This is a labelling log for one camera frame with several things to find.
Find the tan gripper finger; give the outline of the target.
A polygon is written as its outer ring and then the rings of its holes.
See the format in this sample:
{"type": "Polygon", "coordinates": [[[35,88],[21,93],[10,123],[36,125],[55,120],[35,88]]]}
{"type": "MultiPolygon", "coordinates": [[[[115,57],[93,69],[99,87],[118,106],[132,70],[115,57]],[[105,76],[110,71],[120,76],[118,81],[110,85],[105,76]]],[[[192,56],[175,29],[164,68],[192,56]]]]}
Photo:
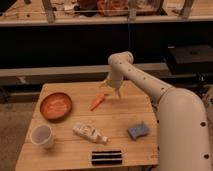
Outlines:
{"type": "Polygon", "coordinates": [[[103,88],[103,87],[107,87],[108,86],[108,83],[106,80],[102,81],[99,85],[99,88],[103,88]]]}
{"type": "Polygon", "coordinates": [[[118,95],[119,99],[122,98],[122,95],[121,95],[121,92],[120,92],[120,88],[115,88],[115,93],[118,95]]]}

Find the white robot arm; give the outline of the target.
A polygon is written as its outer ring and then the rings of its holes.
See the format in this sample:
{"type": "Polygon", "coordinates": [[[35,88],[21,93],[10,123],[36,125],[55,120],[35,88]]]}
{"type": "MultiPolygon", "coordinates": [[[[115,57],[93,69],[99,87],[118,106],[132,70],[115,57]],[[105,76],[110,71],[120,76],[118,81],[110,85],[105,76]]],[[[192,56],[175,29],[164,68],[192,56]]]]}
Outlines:
{"type": "Polygon", "coordinates": [[[212,171],[207,114],[200,97],[136,68],[133,60],[128,51],[110,55],[104,84],[119,90],[126,77],[157,105],[156,171],[212,171]]]}

